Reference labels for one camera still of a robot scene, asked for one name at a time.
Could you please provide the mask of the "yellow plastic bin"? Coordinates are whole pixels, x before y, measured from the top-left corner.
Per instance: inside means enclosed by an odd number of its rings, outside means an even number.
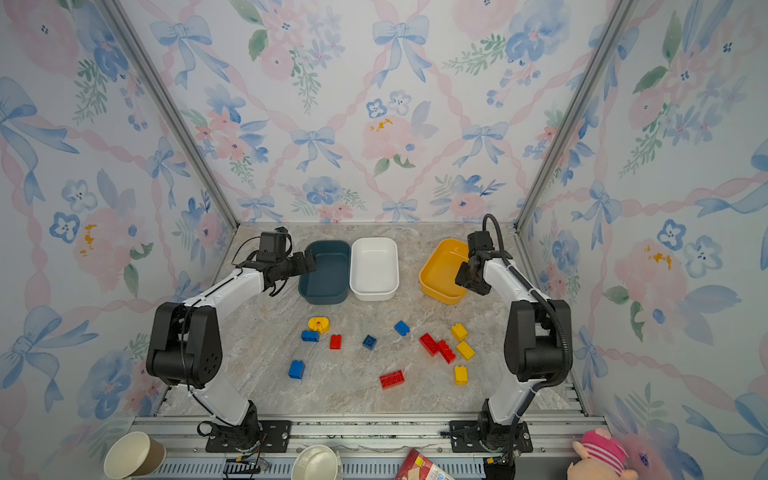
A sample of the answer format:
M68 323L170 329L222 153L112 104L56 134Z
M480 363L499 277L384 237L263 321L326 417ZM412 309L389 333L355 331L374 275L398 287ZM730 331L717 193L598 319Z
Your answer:
M455 278L467 260L466 243L453 238L442 240L419 273L423 293L446 305L458 304L467 289L457 285Z

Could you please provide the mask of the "dark teal plastic bin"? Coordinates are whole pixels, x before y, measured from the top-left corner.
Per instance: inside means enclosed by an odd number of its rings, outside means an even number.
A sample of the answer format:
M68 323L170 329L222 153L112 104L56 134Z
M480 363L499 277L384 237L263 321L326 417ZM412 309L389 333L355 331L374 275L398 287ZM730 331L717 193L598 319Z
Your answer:
M315 259L316 269L302 275L299 294L311 305L344 302L349 291L351 246L343 240L320 240L306 249Z

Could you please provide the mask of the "white plastic bin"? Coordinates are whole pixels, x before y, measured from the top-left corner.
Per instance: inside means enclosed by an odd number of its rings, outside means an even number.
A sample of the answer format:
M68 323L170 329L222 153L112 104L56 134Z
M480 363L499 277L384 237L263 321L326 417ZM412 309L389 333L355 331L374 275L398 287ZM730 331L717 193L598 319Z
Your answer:
M386 301L399 287L398 248L387 237L356 240L351 246L350 289L360 301Z

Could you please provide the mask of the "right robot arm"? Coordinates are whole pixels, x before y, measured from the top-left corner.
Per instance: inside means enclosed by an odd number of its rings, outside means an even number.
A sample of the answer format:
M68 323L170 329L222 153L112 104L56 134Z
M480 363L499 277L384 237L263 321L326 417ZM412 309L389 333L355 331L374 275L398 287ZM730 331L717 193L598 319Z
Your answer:
M502 251L470 252L455 283L482 296L495 292L509 307L505 373L487 400L487 416L492 425L514 430L538 392L562 384L570 373L570 307L534 286Z

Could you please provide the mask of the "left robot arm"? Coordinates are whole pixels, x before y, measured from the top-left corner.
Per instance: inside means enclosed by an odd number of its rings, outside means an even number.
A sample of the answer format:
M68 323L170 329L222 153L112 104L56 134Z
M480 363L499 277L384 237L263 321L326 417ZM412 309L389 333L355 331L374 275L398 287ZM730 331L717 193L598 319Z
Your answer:
M314 255L308 250L289 255L256 251L203 293L182 303L160 305L146 357L148 374L168 386L186 386L221 423L243 426L253 405L223 372L219 322L264 292L276 295L279 282L315 269Z

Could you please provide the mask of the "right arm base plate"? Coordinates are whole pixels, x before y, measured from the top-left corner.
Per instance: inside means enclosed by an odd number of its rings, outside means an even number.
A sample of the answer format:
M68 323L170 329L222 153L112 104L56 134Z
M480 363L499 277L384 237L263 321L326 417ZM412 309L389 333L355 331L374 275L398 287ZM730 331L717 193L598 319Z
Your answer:
M452 420L440 436L450 441L454 453L502 455L511 452L514 456L520 456L533 451L531 434L523 421L512 429L509 425L480 420Z

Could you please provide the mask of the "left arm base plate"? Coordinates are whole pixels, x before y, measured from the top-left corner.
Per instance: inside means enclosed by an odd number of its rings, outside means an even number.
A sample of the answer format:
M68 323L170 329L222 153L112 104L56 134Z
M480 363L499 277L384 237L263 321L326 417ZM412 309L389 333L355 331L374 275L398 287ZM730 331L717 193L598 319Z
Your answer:
M286 453L293 423L289 420L260 420L251 426L214 424L207 434L206 453Z

